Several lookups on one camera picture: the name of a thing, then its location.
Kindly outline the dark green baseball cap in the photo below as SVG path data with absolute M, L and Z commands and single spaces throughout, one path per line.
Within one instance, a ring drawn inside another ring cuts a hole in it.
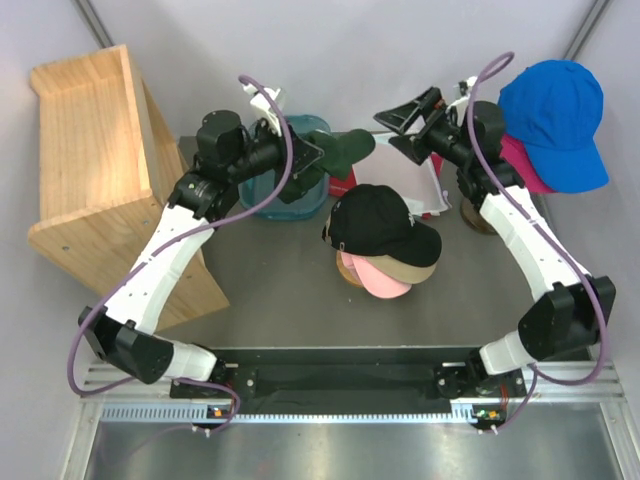
M 369 156 L 376 146 L 373 135 L 363 129 L 354 129 L 338 137 L 314 130 L 303 134 L 302 139 L 320 148 L 323 155 L 302 172 L 291 174 L 278 195 L 285 204 L 302 198 L 326 176 L 346 180 L 352 166 Z

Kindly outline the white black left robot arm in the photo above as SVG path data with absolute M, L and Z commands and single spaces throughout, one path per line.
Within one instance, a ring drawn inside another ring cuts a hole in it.
M 130 273 L 107 299 L 79 316 L 81 333 L 96 356 L 152 384 L 191 378 L 205 396 L 226 387 L 227 374 L 209 350 L 156 335 L 159 317 L 178 281 L 214 231 L 228 223 L 238 186 L 268 171 L 293 202 L 316 180 L 317 162 L 332 148 L 322 130 L 298 134 L 287 121 L 258 120 L 252 131 L 233 111 L 207 114 L 196 134 L 192 167 L 175 184 L 160 220 Z

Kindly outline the blue baseball cap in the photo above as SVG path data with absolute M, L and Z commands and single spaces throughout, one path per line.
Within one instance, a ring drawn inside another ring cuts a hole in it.
M 537 177 L 552 191 L 579 194 L 609 182 L 595 142 L 604 93 L 586 67 L 570 60 L 529 66 L 501 89 L 498 105 L 506 133 L 523 144 Z

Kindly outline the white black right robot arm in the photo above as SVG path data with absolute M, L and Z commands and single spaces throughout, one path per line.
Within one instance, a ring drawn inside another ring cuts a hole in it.
M 615 286 L 606 276 L 593 277 L 560 245 L 524 181 L 502 157 L 506 124 L 498 105 L 473 101 L 459 121 L 441 91 L 431 87 L 374 119 L 415 164 L 436 154 L 455 165 L 460 192 L 502 239 L 530 287 L 534 304 L 516 330 L 469 356 L 466 380 L 474 393 L 490 395 L 503 374 L 605 342 Z

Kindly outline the black baseball cap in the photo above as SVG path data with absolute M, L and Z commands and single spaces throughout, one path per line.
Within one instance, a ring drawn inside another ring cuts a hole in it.
M 429 267 L 442 239 L 417 221 L 403 198 L 386 185 L 361 184 L 333 205 L 321 238 L 332 248 L 362 257 L 388 256 L 412 267 Z

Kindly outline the salmon pink baseball cap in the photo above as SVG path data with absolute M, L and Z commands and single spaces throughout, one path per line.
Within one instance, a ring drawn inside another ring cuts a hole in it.
M 369 264 L 364 257 L 338 252 L 342 263 L 356 276 L 369 294 L 380 299 L 393 299 L 405 295 L 411 285 L 397 281 Z

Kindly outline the magenta baseball cap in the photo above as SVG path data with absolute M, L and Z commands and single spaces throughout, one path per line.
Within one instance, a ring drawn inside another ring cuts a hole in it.
M 501 145 L 502 157 L 516 170 L 530 192 L 534 194 L 555 193 L 555 190 L 546 185 L 535 171 L 521 141 L 504 134 Z

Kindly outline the tan baseball cap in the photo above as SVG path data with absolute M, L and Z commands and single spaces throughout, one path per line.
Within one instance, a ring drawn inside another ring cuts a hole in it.
M 365 257 L 365 260 L 385 275 L 411 285 L 420 284 L 429 279 L 437 267 L 436 263 L 426 267 L 414 266 L 388 255 Z

